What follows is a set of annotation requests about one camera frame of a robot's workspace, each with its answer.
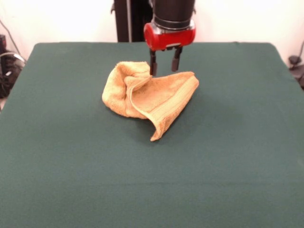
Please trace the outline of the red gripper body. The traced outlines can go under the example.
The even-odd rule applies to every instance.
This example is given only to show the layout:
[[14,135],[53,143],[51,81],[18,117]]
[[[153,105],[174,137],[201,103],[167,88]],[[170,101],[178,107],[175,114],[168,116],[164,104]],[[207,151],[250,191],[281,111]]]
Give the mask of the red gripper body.
[[184,30],[165,30],[150,22],[145,24],[143,33],[149,49],[159,51],[191,44],[196,35],[196,28],[194,20],[191,20]]

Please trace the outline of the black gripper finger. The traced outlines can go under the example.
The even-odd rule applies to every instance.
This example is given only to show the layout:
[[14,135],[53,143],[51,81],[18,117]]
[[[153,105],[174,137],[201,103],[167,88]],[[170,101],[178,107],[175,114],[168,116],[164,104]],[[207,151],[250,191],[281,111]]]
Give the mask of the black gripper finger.
[[181,53],[182,53],[182,47],[177,47],[172,59],[172,65],[171,65],[172,72],[176,72],[179,69]]
[[157,74],[156,51],[150,49],[150,75],[156,76],[156,74]]

